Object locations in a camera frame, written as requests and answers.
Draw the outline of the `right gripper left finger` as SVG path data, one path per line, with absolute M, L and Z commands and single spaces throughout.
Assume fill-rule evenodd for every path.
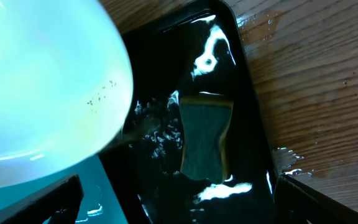
M 74 224 L 83 197 L 80 178 L 72 174 L 0 210 L 0 224 Z

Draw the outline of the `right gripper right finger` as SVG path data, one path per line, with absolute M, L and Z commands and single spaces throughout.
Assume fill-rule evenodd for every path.
M 277 223 L 358 224 L 358 212 L 288 175 L 280 175 L 273 201 Z

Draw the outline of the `green yellow sponge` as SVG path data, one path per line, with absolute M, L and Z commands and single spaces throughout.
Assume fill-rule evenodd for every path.
M 184 132 L 181 173 L 192 180 L 223 183 L 229 175 L 227 133 L 234 102 L 223 96 L 186 96 L 180 100 Z

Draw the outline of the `white plate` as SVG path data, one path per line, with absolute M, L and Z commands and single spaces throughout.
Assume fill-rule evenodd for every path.
M 96 154 L 134 91 L 122 37 L 97 0 L 0 0 L 0 188 Z

